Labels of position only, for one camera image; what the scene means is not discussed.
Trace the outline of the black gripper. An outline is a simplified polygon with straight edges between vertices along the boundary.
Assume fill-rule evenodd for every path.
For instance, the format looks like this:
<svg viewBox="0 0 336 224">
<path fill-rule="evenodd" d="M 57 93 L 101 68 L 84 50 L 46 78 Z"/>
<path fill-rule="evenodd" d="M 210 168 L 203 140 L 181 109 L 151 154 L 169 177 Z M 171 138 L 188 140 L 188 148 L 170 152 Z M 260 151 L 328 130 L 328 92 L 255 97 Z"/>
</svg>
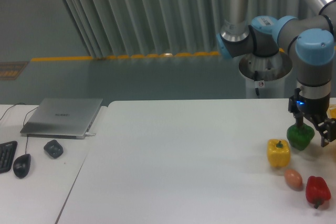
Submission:
<svg viewBox="0 0 336 224">
<path fill-rule="evenodd" d="M 295 126 L 303 126 L 303 117 L 309 120 L 321 136 L 321 147 L 335 141 L 335 119 L 327 116 L 330 95 L 311 99 L 301 95 L 302 90 L 296 88 L 289 98 L 288 111 L 294 115 Z"/>
</svg>

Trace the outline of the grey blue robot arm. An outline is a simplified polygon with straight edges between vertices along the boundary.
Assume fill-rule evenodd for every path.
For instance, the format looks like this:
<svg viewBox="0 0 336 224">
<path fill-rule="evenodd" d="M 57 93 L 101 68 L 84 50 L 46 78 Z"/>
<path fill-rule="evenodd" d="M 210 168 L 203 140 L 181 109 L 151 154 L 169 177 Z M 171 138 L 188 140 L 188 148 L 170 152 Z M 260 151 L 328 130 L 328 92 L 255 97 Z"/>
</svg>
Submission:
<svg viewBox="0 0 336 224">
<path fill-rule="evenodd" d="M 315 12 L 312 18 L 258 16 L 248 24 L 248 0 L 228 0 L 225 22 L 216 36 L 220 54 L 243 56 L 241 73 L 255 82 L 268 77 L 257 70 L 257 59 L 275 62 L 275 79 L 282 77 L 285 58 L 297 66 L 297 87 L 288 102 L 296 121 L 287 130 L 287 139 L 300 151 L 315 132 L 321 135 L 321 146 L 335 140 L 335 119 L 327 114 L 335 56 L 335 0 L 305 1 Z M 250 67 L 248 60 L 253 61 Z"/>
</svg>

